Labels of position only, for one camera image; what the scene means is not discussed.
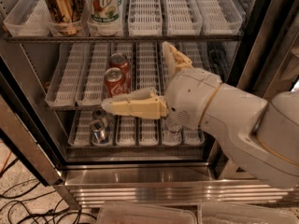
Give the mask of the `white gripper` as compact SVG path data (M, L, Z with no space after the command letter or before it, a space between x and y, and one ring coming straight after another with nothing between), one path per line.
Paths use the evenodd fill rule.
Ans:
M168 115L174 122L195 130L207 104L222 85L221 77L202 68L192 68L191 59L169 42L164 41L162 49L172 77L164 97L153 88L145 88L106 98L101 106L117 116L160 119Z

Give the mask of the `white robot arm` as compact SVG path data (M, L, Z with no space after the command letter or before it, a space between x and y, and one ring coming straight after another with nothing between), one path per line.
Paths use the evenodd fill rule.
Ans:
M221 77L192 66L168 42L163 56L171 76L164 95L152 88L106 98L107 113L142 119L168 117L212 135L227 158L276 188L299 183L299 95L284 91L271 101L230 86Z

